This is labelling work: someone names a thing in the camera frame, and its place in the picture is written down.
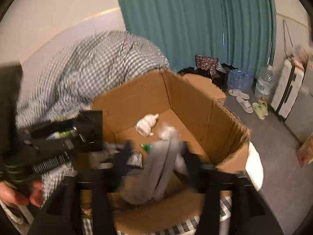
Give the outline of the person left hand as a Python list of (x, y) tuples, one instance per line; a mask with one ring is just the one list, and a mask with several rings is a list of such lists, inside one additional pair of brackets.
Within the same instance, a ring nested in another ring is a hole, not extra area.
[(43, 203), (43, 187), (41, 180), (32, 181), (30, 196), (24, 195), (17, 189), (1, 181), (1, 200), (7, 205), (27, 206), (29, 203), (40, 207)]

